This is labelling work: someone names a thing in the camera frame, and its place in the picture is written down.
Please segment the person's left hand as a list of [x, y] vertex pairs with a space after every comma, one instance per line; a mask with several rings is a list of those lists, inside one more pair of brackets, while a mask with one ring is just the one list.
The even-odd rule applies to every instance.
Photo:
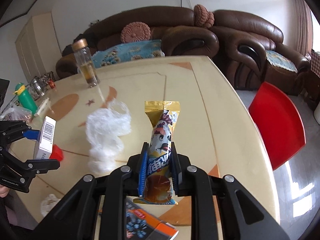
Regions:
[[0, 185], [0, 197], [4, 198], [8, 195], [10, 189], [6, 186]]

